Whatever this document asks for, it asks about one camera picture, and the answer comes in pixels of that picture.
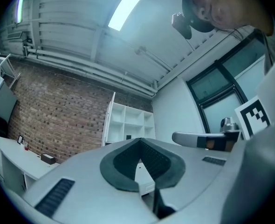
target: white cabinet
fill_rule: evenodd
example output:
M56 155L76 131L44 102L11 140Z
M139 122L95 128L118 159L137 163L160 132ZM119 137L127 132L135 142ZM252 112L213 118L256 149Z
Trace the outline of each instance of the white cabinet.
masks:
M58 165L49 165L40 155L22 149L17 141L0 137L0 185L20 196Z
M153 113L114 102L115 93L105 116L102 146L127 139L155 139Z

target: vent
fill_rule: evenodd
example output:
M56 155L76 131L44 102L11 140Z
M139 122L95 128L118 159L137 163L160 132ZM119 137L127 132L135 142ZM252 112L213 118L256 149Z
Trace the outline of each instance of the vent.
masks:
M72 180L62 178L35 206L35 209L47 217L52 217L74 183Z
M8 34L7 39L10 40L10 39L21 38L21 34L22 34L22 32L10 33L10 34Z
M224 166L225 163L226 163L226 161L223 160L223 159L216 159L216 158L213 158L213 157L205 157L205 158L203 158L203 161L213 163L213 164L216 164L216 165L220 165L220 166Z

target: small box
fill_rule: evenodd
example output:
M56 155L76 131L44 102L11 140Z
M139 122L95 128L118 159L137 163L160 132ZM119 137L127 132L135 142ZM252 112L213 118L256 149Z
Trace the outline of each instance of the small box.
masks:
M48 154L41 154L41 161L44 161L48 164L54 164L55 163L55 157L52 157Z

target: white counter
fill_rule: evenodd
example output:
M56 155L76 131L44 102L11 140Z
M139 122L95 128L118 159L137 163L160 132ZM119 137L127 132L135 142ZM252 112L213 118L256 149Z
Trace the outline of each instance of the white counter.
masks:
M17 141L0 137L0 184L19 195L58 165L49 165Z

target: ceiling light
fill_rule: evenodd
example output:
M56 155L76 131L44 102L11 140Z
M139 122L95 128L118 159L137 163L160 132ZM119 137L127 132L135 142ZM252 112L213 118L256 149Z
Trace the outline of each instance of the ceiling light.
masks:
M22 4L24 0L17 1L17 9L16 9L16 21L17 23L21 22L21 15L22 15Z
M109 27L120 31L127 17L140 0L122 0L112 16Z

